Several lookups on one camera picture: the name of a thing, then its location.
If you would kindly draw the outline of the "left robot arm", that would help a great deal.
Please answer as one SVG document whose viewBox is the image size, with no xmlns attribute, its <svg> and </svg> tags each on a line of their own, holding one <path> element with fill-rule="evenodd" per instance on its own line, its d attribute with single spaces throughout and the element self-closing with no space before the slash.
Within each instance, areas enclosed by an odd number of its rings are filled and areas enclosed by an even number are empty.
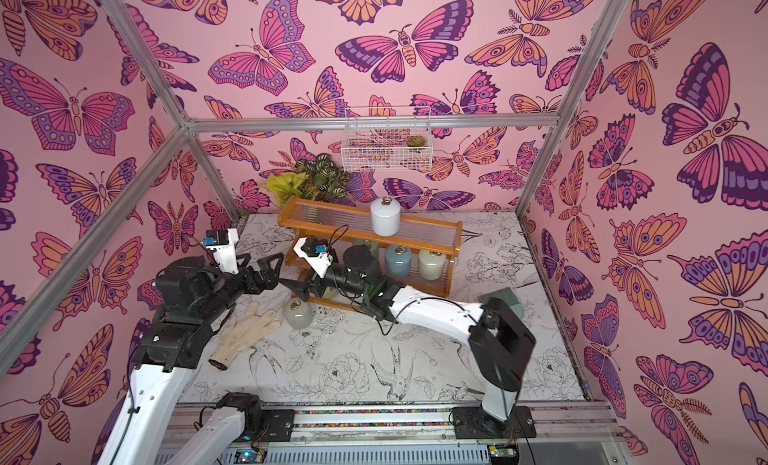
<svg viewBox="0 0 768 465">
<path fill-rule="evenodd" d="M 179 259 L 161 270 L 154 283 L 163 303 L 129 360 L 129 389 L 99 457 L 102 464 L 151 464 L 159 451 L 178 399 L 200 364 L 204 349 L 218 341 L 212 364 L 227 369 L 234 359 L 281 324 L 274 311 L 256 308 L 234 315 L 243 295 L 277 287 L 281 253 L 249 264 L 239 255 L 237 273 L 222 272 L 203 257 Z"/>
</svg>

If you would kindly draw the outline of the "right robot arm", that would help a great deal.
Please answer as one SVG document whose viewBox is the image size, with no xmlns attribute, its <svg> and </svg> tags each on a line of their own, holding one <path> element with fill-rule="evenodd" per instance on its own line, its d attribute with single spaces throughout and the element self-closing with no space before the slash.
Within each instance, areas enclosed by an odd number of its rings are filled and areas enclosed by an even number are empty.
<svg viewBox="0 0 768 465">
<path fill-rule="evenodd" d="M 293 251 L 310 271 L 280 283 L 303 301 L 333 288 L 378 325 L 419 326 L 467 347 L 485 381 L 480 420 L 507 424 L 536 345 L 512 307 L 497 297 L 465 303 L 428 294 L 385 275 L 367 247 L 353 245 L 339 259 L 332 245 L 328 239 L 298 238 Z"/>
</svg>

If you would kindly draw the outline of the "pale grey-green tea canister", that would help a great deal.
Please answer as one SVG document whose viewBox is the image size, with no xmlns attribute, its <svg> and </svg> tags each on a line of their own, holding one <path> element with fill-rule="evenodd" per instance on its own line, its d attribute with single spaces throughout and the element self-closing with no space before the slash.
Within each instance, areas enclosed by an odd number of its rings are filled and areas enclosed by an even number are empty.
<svg viewBox="0 0 768 465">
<path fill-rule="evenodd" d="M 418 274 L 425 281 L 436 281 L 443 273 L 447 256 L 441 252 L 420 250 L 418 256 Z"/>
</svg>

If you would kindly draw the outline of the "blue tea canister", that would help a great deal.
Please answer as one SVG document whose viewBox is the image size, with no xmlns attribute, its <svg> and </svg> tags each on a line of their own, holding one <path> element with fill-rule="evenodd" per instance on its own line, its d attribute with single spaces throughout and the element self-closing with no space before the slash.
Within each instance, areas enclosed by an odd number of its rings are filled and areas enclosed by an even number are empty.
<svg viewBox="0 0 768 465">
<path fill-rule="evenodd" d="M 412 251 L 402 245 L 391 245 L 385 251 L 385 268 L 388 276 L 402 279 L 411 270 Z"/>
</svg>

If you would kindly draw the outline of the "cream white tea canister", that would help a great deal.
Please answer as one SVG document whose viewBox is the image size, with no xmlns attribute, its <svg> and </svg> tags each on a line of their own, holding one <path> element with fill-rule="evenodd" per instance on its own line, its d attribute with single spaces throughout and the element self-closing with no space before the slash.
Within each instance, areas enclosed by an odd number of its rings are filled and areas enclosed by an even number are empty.
<svg viewBox="0 0 768 465">
<path fill-rule="evenodd" d="M 314 319 L 310 303 L 299 298 L 291 298 L 282 306 L 284 320 L 295 330 L 308 328 Z"/>
</svg>

